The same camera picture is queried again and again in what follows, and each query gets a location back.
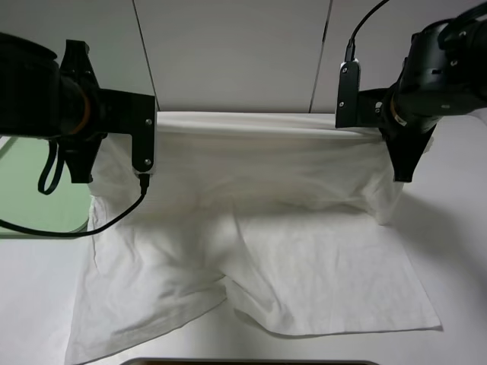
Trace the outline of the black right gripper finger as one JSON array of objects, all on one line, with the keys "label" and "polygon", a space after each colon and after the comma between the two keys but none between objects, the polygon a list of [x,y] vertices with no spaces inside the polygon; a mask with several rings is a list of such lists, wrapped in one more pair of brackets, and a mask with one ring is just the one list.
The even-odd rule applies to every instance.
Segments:
[{"label": "black right gripper finger", "polygon": [[393,166],[393,181],[410,183],[423,153],[431,140],[435,126],[427,132],[404,129],[385,138]]}]

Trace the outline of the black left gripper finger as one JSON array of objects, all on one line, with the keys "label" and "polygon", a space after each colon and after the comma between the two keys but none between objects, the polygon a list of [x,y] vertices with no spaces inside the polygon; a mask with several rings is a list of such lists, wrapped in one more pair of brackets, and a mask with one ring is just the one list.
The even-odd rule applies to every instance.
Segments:
[{"label": "black left gripper finger", "polygon": [[71,181],[74,184],[88,184],[93,181],[91,175],[97,153],[100,149],[105,133],[95,134],[91,137],[63,137],[60,139],[60,148],[68,167]]},{"label": "black left gripper finger", "polygon": [[89,51],[89,45],[85,41],[66,40],[60,71],[80,86],[99,88]]}]

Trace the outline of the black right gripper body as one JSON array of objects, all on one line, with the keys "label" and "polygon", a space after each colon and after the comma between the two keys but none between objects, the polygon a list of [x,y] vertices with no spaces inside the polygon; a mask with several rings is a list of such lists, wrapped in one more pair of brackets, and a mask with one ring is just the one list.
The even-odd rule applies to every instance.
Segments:
[{"label": "black right gripper body", "polygon": [[441,92],[423,90],[420,87],[376,89],[376,97],[382,107],[378,127],[388,133],[426,133],[434,128],[441,118]]}]

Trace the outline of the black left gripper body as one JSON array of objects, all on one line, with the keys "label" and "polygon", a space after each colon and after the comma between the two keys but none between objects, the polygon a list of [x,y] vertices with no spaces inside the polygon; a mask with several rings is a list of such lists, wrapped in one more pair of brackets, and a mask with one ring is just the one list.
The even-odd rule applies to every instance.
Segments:
[{"label": "black left gripper body", "polygon": [[92,139],[108,134],[100,87],[92,78],[53,79],[53,138]]}]

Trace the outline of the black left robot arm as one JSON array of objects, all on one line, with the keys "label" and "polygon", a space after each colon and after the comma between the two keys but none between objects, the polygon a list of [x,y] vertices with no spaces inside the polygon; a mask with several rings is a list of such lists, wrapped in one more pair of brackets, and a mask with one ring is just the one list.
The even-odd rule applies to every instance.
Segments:
[{"label": "black left robot arm", "polygon": [[37,43],[1,35],[1,134],[47,140],[73,183],[90,183],[104,132],[100,86],[84,41],[67,40],[61,62]]}]

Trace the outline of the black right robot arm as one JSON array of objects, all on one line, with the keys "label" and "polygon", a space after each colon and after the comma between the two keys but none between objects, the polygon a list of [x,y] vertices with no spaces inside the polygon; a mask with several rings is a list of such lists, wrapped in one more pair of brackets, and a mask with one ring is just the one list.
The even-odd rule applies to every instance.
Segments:
[{"label": "black right robot arm", "polygon": [[486,107],[486,4],[435,22],[412,37],[397,82],[383,101],[381,128],[394,180],[413,173],[445,116]]}]

